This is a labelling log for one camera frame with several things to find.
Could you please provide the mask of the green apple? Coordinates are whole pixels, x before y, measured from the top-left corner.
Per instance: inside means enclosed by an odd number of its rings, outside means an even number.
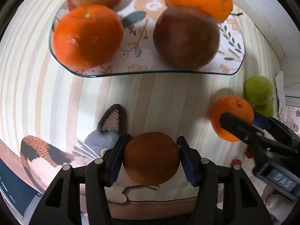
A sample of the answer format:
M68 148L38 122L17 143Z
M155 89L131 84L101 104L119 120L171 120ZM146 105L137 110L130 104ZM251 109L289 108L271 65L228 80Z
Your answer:
M266 117L273 117L274 115L274 107L271 101L262 106L254 106L253 110Z
M246 81L244 93L247 101L254 106L266 105L273 96L273 86L265 76L253 76Z

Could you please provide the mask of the small bright orange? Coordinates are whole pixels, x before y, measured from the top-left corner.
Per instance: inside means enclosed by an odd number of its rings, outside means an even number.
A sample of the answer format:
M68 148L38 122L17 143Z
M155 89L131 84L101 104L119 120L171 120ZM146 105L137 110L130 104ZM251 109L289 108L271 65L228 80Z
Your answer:
M227 95L215 102L212 106L209 120L215 133L223 140L237 142L239 138L228 131L236 128L241 120L252 125L254 123L254 110L243 98Z

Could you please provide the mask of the dark orange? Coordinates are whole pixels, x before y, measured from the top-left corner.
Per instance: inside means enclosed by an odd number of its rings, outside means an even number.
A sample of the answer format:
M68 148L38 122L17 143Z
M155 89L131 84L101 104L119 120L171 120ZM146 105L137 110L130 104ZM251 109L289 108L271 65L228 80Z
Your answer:
M148 132L131 139L124 149L124 171L135 183L160 185L179 169L179 147L162 132Z

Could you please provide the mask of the dark red apple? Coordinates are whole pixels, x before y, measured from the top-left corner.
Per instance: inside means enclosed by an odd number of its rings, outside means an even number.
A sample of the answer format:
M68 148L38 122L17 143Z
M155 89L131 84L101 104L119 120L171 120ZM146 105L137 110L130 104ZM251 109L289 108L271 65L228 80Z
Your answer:
M218 22L205 11L170 6L154 26L153 42L166 62L182 70L198 70L211 62L218 51Z

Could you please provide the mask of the blue cabinet front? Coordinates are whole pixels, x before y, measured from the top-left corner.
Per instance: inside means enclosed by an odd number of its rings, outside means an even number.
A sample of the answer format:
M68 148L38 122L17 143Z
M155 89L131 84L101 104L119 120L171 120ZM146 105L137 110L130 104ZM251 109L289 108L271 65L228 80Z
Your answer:
M1 160L0 163L1 189L11 204L17 211L24 216L25 210L37 191L20 179L11 169Z

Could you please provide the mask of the striped cat print mat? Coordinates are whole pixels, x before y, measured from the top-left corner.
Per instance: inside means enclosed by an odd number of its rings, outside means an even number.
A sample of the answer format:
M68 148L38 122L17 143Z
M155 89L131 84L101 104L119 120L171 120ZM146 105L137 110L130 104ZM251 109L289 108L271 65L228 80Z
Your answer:
M32 135L70 152L76 140L93 131L113 104L127 111L132 135L163 132L184 136L201 155L228 166L245 149L226 142L208 119L211 106L225 95L242 96L254 75L274 81L279 57L259 30L258 7L252 0L234 0L243 12L237 22L246 57L232 76L208 74L135 74L82 78L64 69L49 49L50 26L65 0L24 0L1 40L1 158L25 182L20 144ZM275 0L265 0L274 5Z

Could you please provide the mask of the floral glass fruit plate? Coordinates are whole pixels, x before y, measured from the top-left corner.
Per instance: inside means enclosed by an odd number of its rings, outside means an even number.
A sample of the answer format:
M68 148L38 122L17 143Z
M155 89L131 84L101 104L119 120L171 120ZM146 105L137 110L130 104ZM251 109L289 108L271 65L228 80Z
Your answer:
M107 63L87 70L66 69L76 76L96 78L144 73L181 73L160 57L153 43L153 30L165 0L122 0L114 10L123 24L124 35L115 56ZM245 58L244 38L237 23L237 7L218 24L220 43L211 62L195 70L196 74L234 75Z

